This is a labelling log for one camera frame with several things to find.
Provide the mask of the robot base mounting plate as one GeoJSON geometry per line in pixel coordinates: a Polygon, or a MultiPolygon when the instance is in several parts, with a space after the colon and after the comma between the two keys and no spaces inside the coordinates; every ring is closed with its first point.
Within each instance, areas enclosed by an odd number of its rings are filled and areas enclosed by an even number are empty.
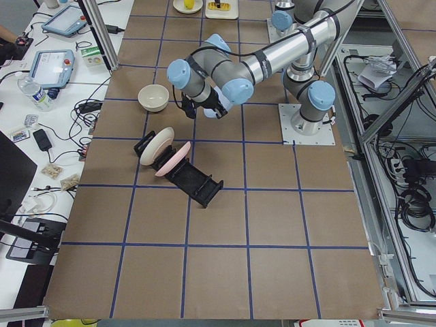
{"type": "Polygon", "coordinates": [[[322,121],[308,122],[300,116],[300,104],[279,104],[282,143],[284,145],[335,146],[328,113],[322,121]]]}

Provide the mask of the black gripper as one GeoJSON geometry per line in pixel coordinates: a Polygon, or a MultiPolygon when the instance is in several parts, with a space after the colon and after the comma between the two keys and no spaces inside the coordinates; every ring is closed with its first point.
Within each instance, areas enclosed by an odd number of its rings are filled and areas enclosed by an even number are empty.
{"type": "Polygon", "coordinates": [[[196,118],[196,109],[198,107],[211,109],[211,117],[216,119],[221,119],[228,113],[220,102],[218,93],[214,89],[210,89],[208,97],[202,102],[195,100],[194,96],[188,95],[186,90],[182,89],[181,107],[185,112],[185,115],[190,119],[196,118]]]}

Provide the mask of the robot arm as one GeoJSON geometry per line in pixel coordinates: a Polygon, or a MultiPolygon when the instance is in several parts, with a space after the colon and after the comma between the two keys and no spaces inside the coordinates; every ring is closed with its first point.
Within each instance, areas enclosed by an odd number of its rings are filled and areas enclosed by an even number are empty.
{"type": "Polygon", "coordinates": [[[202,107],[206,116],[221,119],[231,106],[246,103],[257,84],[292,63],[338,40],[351,27],[359,10],[357,1],[296,1],[296,28],[290,34],[254,52],[241,54],[238,63],[224,39],[212,34],[201,47],[167,68],[167,79],[182,93],[182,110],[190,119],[202,107]]]}

